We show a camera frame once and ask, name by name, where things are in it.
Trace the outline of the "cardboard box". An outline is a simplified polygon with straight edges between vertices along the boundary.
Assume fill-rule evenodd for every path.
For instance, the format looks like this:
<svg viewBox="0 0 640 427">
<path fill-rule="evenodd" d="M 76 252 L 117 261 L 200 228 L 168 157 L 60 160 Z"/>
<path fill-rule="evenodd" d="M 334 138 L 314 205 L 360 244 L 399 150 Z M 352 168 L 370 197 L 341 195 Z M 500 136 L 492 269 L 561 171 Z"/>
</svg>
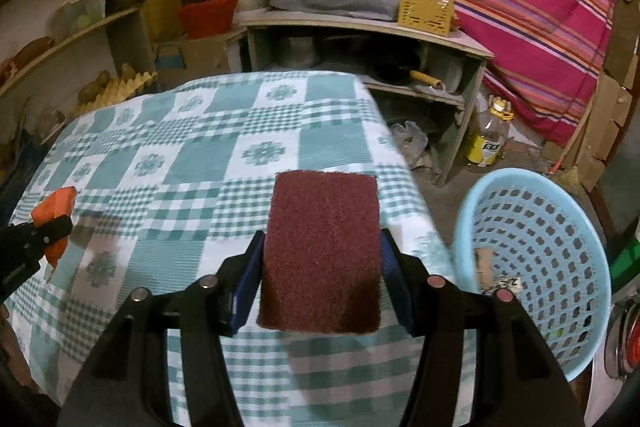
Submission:
<svg viewBox="0 0 640 427">
<path fill-rule="evenodd" d="M 181 39 L 155 48 L 155 70 L 160 91 L 177 88 L 203 77 L 242 72 L 244 28 L 201 39 Z"/>
</svg>

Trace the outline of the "red plastic basin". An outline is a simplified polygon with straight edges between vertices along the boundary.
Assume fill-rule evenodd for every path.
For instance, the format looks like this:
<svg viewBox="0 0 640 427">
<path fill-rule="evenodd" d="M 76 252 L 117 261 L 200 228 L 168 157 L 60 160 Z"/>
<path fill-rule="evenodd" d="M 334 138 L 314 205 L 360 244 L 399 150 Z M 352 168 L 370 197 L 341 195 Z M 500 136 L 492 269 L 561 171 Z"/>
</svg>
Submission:
<svg viewBox="0 0 640 427">
<path fill-rule="evenodd" d="M 190 3 L 178 11 L 178 17 L 190 40 L 215 37 L 228 32 L 239 0 L 208 0 Z"/>
</svg>

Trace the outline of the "light blue plastic basket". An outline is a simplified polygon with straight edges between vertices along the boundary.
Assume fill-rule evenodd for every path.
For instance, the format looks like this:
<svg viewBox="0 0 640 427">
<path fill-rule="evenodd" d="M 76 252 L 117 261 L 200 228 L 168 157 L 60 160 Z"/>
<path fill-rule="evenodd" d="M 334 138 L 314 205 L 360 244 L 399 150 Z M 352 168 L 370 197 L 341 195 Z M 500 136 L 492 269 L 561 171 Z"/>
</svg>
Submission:
<svg viewBox="0 0 640 427">
<path fill-rule="evenodd" d="M 474 254 L 491 251 L 494 277 L 516 277 L 518 300 L 566 379 L 592 361 L 612 307 L 608 260 L 582 207 L 541 174 L 502 168 L 482 176 L 458 212 L 452 260 L 458 285 L 480 289 Z"/>
</svg>

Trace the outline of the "wooden handled tool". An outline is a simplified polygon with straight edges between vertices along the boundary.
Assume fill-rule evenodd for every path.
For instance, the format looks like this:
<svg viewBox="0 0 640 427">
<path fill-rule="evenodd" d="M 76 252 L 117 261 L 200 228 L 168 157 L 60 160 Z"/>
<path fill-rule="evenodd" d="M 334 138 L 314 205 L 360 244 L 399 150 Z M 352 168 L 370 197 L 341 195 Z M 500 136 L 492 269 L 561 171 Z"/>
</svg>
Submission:
<svg viewBox="0 0 640 427">
<path fill-rule="evenodd" d="M 428 87 L 431 87 L 435 90 L 439 90 L 439 91 L 446 90 L 445 83 L 443 83 L 442 80 L 439 80 L 430 75 L 426 75 L 424 74 L 424 72 L 419 72 L 418 70 L 412 70 L 410 72 L 410 77 L 414 81 L 422 82 L 423 84 L 426 84 Z"/>
</svg>

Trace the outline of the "grey wooden shelf unit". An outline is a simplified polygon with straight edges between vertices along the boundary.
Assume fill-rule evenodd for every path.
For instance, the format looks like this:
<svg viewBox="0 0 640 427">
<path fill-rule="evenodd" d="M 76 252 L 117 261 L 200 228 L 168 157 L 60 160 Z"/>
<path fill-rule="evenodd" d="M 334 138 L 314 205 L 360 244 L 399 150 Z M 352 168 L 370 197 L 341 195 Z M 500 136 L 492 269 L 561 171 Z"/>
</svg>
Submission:
<svg viewBox="0 0 640 427">
<path fill-rule="evenodd" d="M 428 147 L 434 181 L 450 178 L 474 112 L 480 80 L 494 54 L 461 30 L 447 37 L 398 23 L 273 10 L 244 18 L 251 70 L 325 69 L 352 72 L 371 91 L 420 98 L 431 105 Z M 424 72 L 439 91 L 410 77 Z"/>
</svg>

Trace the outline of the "yellow egg tray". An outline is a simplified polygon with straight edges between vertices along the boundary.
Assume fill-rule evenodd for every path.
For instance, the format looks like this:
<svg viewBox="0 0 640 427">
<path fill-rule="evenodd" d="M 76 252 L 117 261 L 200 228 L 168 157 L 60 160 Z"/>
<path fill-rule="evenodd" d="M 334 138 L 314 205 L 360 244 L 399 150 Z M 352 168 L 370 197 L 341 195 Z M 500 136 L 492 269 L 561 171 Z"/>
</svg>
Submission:
<svg viewBox="0 0 640 427">
<path fill-rule="evenodd" d="M 156 80 L 156 72 L 138 72 L 134 76 L 125 77 L 111 77 L 108 72 L 101 72 L 93 82 L 78 92 L 77 104 L 70 112 L 70 119 L 145 94 L 154 86 Z"/>
</svg>

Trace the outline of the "maroon scouring pad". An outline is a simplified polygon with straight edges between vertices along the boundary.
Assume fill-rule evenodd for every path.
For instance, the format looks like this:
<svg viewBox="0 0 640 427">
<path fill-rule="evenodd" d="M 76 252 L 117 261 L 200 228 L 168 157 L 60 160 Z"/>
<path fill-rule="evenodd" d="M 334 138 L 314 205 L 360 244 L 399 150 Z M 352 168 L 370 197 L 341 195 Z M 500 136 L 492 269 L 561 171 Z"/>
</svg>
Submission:
<svg viewBox="0 0 640 427">
<path fill-rule="evenodd" d="M 370 174 L 277 175 L 257 323 L 282 332 L 367 335 L 381 322 L 378 184 Z"/>
</svg>

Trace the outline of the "yellow utensil basket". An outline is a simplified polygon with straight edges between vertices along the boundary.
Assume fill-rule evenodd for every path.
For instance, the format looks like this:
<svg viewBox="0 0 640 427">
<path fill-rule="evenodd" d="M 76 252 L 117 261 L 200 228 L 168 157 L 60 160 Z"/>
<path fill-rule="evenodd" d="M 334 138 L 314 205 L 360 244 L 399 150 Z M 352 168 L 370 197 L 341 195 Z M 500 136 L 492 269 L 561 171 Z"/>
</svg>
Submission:
<svg viewBox="0 0 640 427">
<path fill-rule="evenodd" d="M 456 0 L 399 0 L 398 24 L 447 37 L 454 26 Z"/>
</svg>

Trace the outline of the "green checkered tablecloth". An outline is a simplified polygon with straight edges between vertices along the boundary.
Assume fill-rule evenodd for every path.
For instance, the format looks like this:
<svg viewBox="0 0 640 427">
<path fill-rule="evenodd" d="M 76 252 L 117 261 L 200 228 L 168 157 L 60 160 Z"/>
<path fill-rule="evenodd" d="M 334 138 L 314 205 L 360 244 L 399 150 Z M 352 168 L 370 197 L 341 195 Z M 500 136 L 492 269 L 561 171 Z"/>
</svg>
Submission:
<svg viewBox="0 0 640 427">
<path fill-rule="evenodd" d="M 56 267 L 11 296 L 10 322 L 32 377 L 62 403 L 130 291 L 171 293 L 245 251 L 265 228 L 280 172 L 358 172 L 378 184 L 400 249 L 452 277 L 450 254 L 375 101 L 340 72 L 254 72 L 193 80 L 69 124 L 16 202 L 15 223 L 55 190 L 77 192 Z M 222 343 L 249 426 L 395 426 L 421 340 L 381 303 L 363 337 L 267 331 L 249 321 Z"/>
</svg>

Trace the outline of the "plastic oil bottle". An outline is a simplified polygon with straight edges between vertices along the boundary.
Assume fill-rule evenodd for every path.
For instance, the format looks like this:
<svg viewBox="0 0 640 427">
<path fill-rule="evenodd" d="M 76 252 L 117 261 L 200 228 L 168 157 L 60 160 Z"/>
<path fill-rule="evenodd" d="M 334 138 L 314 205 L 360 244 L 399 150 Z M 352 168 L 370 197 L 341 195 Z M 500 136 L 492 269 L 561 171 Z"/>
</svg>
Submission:
<svg viewBox="0 0 640 427">
<path fill-rule="evenodd" d="M 488 98 L 487 108 L 475 116 L 470 129 L 465 154 L 469 165 L 489 168 L 495 164 L 509 139 L 513 118 L 509 101 L 500 96 L 491 95 Z"/>
</svg>

